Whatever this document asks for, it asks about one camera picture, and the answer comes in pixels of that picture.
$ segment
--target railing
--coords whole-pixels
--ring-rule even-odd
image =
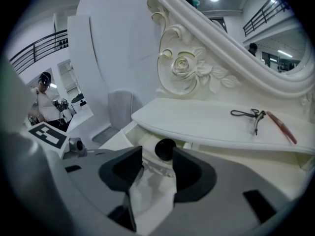
[[[284,0],[267,0],[260,10],[243,27],[245,36],[255,31],[262,24],[276,16],[279,12],[289,10],[290,7]]]
[[[14,70],[20,74],[30,65],[60,49],[68,47],[67,30],[50,34],[28,45],[10,59]]]

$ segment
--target white shelf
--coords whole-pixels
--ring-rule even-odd
[[[314,124],[272,111],[295,136],[297,144],[294,145],[268,116],[259,122],[256,136],[253,118],[232,116],[231,110],[249,112],[250,108],[157,98],[134,113],[132,119],[156,134],[201,145],[315,154]]]

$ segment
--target white cloth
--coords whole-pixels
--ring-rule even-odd
[[[41,93],[38,88],[32,88],[31,92],[36,96],[34,105],[38,106],[39,112],[44,116],[46,121],[59,120],[61,118],[61,113],[46,94]]]

